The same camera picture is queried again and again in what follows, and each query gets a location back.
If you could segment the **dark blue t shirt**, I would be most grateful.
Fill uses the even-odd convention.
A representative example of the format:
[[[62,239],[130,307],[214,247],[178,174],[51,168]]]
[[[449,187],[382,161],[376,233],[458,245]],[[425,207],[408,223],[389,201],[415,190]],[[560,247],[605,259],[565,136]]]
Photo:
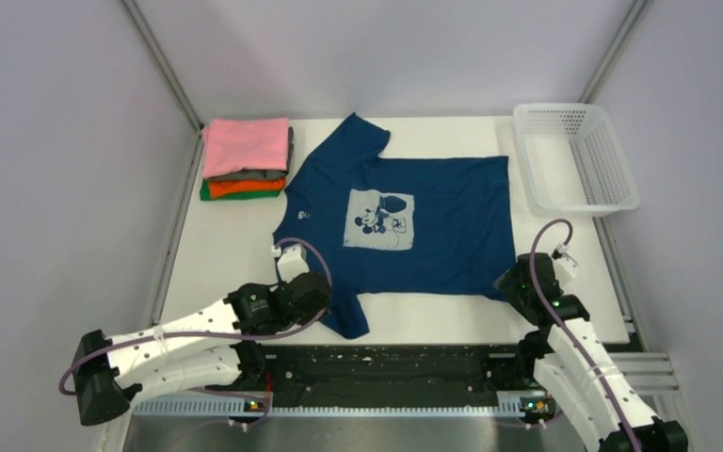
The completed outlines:
[[[308,154],[273,237],[304,240],[332,279],[323,322],[346,339],[370,331],[362,294],[499,299],[516,260],[504,156],[386,158],[391,134],[346,117]]]

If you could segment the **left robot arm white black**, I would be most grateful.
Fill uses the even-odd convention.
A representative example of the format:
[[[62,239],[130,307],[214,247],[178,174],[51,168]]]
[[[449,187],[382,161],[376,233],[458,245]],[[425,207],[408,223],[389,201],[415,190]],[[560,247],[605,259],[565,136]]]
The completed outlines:
[[[253,391],[266,377],[264,340],[309,327],[328,308],[329,279],[307,271],[289,282],[249,282],[196,312],[132,333],[91,331],[59,383],[79,422],[110,422],[147,400],[197,388]]]

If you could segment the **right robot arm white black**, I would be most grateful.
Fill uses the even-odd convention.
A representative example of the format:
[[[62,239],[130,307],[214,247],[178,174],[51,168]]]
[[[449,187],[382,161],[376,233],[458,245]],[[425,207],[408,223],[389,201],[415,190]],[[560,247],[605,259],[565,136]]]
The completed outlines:
[[[664,420],[619,370],[576,296],[566,294],[546,253],[526,253],[494,287],[534,326],[517,345],[514,374],[541,387],[588,451],[685,451],[680,422]]]

